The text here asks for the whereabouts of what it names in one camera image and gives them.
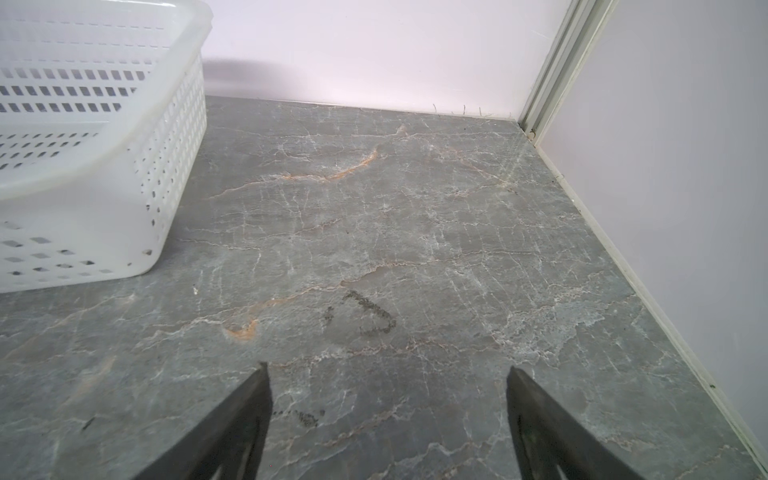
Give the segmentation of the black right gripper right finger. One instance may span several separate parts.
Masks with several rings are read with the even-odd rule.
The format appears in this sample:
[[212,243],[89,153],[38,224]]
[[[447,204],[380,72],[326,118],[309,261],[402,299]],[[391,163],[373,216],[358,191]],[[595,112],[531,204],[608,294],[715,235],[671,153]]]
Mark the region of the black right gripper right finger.
[[523,479],[638,479],[524,370],[511,367],[508,423]]

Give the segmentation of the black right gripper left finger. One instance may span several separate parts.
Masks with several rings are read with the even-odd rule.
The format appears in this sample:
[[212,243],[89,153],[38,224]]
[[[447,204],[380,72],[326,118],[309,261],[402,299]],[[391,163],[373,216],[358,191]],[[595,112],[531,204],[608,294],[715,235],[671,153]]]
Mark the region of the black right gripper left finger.
[[256,371],[138,479],[255,479],[273,398],[268,364]]

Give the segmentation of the white perforated plastic basket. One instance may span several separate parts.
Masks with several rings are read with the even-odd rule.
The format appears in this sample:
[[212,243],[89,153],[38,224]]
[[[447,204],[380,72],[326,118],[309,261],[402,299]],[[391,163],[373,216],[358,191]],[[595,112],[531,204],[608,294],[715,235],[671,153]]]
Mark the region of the white perforated plastic basket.
[[1,289],[158,261],[206,131],[201,1],[1,5]]

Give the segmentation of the aluminium corner frame post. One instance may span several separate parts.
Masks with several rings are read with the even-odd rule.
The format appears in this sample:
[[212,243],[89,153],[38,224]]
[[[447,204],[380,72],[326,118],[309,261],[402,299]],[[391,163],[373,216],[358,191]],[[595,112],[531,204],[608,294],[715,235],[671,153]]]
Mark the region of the aluminium corner frame post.
[[571,1],[518,124],[537,145],[616,6],[613,0]]

